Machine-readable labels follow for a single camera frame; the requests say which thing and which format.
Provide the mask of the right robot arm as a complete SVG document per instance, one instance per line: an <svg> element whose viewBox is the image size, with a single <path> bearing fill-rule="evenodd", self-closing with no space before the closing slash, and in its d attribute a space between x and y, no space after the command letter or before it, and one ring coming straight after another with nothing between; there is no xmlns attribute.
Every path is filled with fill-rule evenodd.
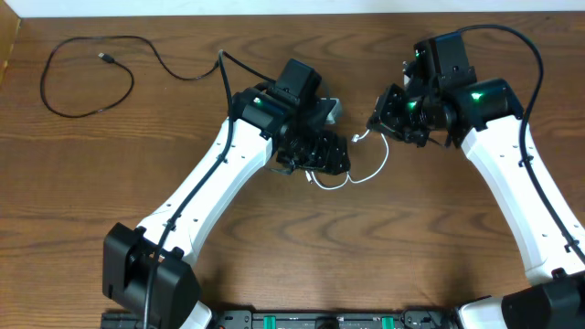
<svg viewBox="0 0 585 329"><path fill-rule="evenodd" d="M378 98L367 128L420 147L444 131L479 171L520 251L529 287L460 306L461 328L581 328L584 228L547 170L522 105L502 79L480 81L462 30L417 43L404 82Z"/></svg>

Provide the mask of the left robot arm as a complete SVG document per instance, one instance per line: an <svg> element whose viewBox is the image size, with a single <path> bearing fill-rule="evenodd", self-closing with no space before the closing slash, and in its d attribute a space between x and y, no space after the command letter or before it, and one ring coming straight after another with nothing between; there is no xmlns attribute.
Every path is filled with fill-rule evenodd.
<svg viewBox="0 0 585 329"><path fill-rule="evenodd" d="M349 171L346 138L327 131L337 98L319 97L315 69L289 60L276 80L228 94L229 114L179 188L136 228L115 224L103 242L102 290L142 328L205 328L212 312L193 271L208 234L270 160L282 172Z"/></svg>

